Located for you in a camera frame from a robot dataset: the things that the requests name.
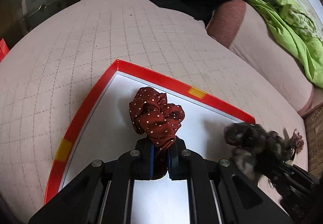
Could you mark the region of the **dark grey floral scrunchie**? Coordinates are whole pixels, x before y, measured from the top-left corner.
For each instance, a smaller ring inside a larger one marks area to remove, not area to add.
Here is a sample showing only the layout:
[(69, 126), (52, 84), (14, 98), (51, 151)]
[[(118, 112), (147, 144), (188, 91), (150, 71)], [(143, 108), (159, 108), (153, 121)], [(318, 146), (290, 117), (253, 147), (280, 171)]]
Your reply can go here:
[(267, 132), (259, 124), (246, 122), (227, 126), (224, 140), (234, 147), (231, 156), (234, 164), (255, 184), (264, 175), (265, 161), (280, 160), (285, 149), (285, 140), (277, 132)]

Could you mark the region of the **green blanket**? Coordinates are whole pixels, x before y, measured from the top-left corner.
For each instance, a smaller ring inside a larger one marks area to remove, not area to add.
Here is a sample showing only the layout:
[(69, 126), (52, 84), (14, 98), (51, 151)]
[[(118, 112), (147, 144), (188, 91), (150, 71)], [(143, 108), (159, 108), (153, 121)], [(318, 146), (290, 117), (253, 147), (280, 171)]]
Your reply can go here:
[(272, 36), (303, 66), (305, 75), (322, 88), (322, 39), (310, 16), (295, 0), (248, 0), (263, 17)]

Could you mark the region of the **pink quilted mattress cover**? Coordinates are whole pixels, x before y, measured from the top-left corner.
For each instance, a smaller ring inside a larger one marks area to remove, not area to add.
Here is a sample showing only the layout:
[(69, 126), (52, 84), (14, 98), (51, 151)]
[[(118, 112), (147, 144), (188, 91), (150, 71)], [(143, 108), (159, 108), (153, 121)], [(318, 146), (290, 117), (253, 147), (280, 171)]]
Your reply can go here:
[(114, 160), (138, 140), (129, 102), (143, 81), (126, 61), (213, 95), (266, 130), (305, 135), (303, 118), (261, 74), (192, 17), (148, 0), (84, 0), (50, 17), (1, 62), (1, 195), (26, 223), (44, 204), (54, 159), (68, 183), (94, 159)]

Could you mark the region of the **red gift bag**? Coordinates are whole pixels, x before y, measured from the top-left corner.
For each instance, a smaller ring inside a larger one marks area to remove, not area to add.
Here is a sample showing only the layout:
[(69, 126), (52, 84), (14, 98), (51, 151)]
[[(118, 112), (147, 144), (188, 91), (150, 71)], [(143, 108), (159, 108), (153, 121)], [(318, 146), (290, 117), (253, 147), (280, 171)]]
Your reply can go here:
[(3, 61), (3, 59), (8, 53), (9, 53), (9, 47), (7, 46), (5, 40), (2, 38), (0, 40), (0, 62)]

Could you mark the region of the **red gingham scrunchie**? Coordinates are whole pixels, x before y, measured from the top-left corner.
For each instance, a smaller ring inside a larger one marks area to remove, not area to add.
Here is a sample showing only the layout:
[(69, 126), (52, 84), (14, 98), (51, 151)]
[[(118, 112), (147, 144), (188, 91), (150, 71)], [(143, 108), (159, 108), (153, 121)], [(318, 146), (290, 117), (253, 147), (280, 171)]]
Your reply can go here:
[(297, 129), (294, 130), (293, 135), (290, 138), (290, 143), (291, 143), (295, 153), (297, 155), (300, 154), (304, 148), (304, 140)]

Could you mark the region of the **pink bolster cushion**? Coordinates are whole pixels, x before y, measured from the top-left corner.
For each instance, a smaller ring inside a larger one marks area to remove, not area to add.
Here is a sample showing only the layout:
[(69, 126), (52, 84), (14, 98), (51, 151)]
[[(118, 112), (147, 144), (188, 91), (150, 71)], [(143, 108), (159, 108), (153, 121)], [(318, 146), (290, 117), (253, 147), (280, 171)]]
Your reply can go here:
[(298, 60), (274, 40), (263, 17), (247, 2), (232, 0), (220, 5), (206, 30), (260, 73), (300, 116), (309, 112), (313, 84)]

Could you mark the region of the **striped floral brown cushion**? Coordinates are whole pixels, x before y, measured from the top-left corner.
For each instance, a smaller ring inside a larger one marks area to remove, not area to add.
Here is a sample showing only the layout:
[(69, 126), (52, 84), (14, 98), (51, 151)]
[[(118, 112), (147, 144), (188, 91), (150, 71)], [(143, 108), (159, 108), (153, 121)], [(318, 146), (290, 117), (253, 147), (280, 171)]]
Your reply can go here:
[(322, 177), (323, 110), (317, 108), (304, 120), (308, 146), (308, 171), (318, 179)]

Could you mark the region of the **red shallow box tray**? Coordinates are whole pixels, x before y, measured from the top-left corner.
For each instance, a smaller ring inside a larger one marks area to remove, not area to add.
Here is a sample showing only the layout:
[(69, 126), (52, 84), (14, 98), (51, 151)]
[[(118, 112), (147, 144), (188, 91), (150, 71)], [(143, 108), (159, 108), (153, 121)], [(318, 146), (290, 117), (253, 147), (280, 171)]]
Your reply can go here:
[(207, 105), (225, 117), (254, 122), (254, 117), (221, 99), (201, 92), (168, 76), (156, 73), (123, 60), (114, 61), (91, 89), (72, 120), (55, 155), (45, 193), (45, 204), (31, 223), (129, 223), (134, 184), (137, 180), (156, 180), (170, 173), (172, 180), (188, 182), (188, 202), (191, 223), (210, 223), (217, 215), (206, 216), (206, 203), (216, 207), (206, 183), (206, 176), (191, 173), (201, 165), (201, 157), (188, 151), (184, 142), (177, 139), (163, 153), (160, 162), (155, 160), (155, 147), (150, 138), (136, 142), (135, 148), (118, 159), (92, 161), (66, 187), (61, 187), (76, 142), (81, 138), (99, 101), (118, 73), (162, 86), (199, 105)]

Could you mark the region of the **red polka dot scrunchie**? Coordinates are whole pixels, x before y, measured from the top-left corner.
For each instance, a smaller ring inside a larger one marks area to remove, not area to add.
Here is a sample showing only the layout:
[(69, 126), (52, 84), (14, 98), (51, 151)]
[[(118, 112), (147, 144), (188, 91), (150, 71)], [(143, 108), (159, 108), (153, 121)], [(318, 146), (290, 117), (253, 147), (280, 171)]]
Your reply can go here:
[(140, 88), (129, 103), (134, 131), (146, 134), (157, 153), (167, 150), (176, 141), (176, 133), (185, 119), (180, 105), (168, 103), (167, 95), (151, 87)]

